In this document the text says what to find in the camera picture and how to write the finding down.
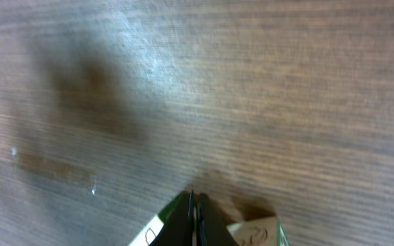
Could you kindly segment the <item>white O block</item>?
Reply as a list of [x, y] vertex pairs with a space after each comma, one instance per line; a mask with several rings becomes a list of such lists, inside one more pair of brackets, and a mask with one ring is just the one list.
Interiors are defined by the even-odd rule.
[[232, 223], [226, 228], [239, 246], [289, 246], [278, 217]]

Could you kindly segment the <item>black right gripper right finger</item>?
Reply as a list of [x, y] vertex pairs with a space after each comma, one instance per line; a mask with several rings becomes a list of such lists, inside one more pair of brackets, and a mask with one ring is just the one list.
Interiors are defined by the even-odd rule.
[[197, 246], [238, 246], [213, 202], [205, 193], [196, 198]]

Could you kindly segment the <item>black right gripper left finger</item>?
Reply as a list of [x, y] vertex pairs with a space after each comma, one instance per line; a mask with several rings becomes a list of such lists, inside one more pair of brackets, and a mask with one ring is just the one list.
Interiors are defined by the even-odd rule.
[[182, 191], [159, 213], [163, 226], [150, 246], [192, 246], [194, 191]]

